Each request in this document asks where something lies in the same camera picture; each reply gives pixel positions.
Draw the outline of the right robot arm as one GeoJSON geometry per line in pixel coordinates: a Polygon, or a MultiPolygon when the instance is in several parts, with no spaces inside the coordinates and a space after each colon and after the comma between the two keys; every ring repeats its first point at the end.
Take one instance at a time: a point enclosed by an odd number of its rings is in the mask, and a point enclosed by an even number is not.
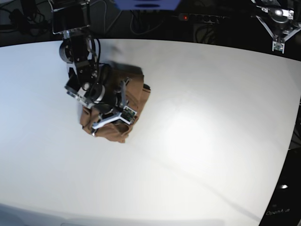
{"type": "Polygon", "coordinates": [[[51,0],[49,4],[53,34],[63,35],[59,55],[67,64],[67,94],[88,109],[96,108],[103,114],[121,112],[123,86],[110,85],[112,68],[100,63],[100,41],[89,30],[89,1],[51,0]]]}

